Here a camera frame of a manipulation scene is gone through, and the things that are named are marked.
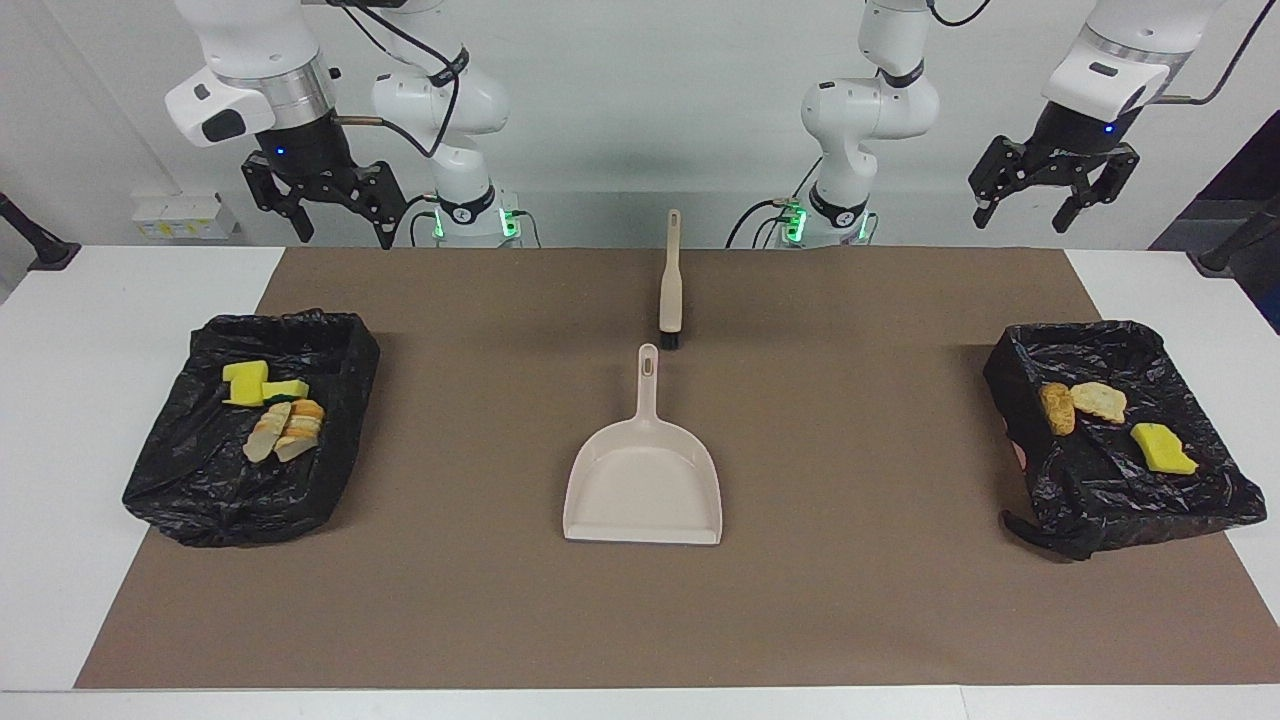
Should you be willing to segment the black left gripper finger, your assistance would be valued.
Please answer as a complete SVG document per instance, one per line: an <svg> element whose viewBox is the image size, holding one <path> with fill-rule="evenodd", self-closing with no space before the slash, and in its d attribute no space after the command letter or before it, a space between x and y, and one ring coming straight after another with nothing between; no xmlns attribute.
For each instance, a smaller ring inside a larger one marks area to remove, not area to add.
<svg viewBox="0 0 1280 720"><path fill-rule="evenodd" d="M984 229L1001 201L1038 184L1044 173L1044 143L1034 138L1016 143L1007 136L996 136L968 177L977 204L972 217L975 227Z"/></svg>
<svg viewBox="0 0 1280 720"><path fill-rule="evenodd" d="M1053 229L1065 233L1085 209L1114 202L1139 160L1132 145L1094 155L1057 155L1052 160L1052 178L1069 188L1069 196L1053 215Z"/></svg>

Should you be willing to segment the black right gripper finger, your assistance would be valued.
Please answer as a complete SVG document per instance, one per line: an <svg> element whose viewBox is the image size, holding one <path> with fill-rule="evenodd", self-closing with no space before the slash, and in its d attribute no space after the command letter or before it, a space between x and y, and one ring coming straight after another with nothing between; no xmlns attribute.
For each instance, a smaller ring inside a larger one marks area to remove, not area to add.
<svg viewBox="0 0 1280 720"><path fill-rule="evenodd" d="M242 163L242 176L260 210L285 218L301 243L311 241L315 229L307 211L302 208L303 193L300 190L283 193L264 155L248 155Z"/></svg>
<svg viewBox="0 0 1280 720"><path fill-rule="evenodd" d="M374 228L378 243L390 250L396 242L408 201L396 173L387 161L355 168L355 186L349 193L355 211Z"/></svg>

